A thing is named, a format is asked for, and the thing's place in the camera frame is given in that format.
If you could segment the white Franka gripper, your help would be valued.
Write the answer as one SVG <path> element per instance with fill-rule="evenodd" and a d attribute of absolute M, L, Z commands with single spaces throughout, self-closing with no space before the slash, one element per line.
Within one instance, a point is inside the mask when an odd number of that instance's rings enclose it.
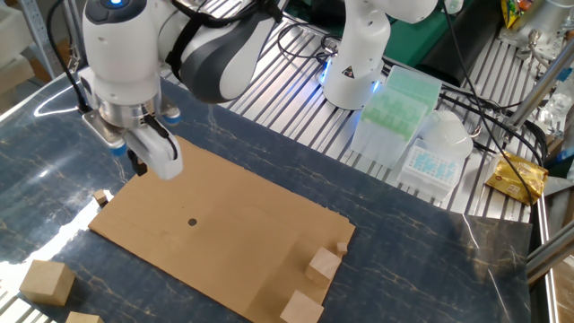
<path fill-rule="evenodd" d="M 125 140 L 127 157 L 137 176 L 147 167 L 160 179 L 174 179 L 183 170 L 183 157 L 175 136 L 164 126 L 153 121 L 150 125 L 129 129 Z"/>

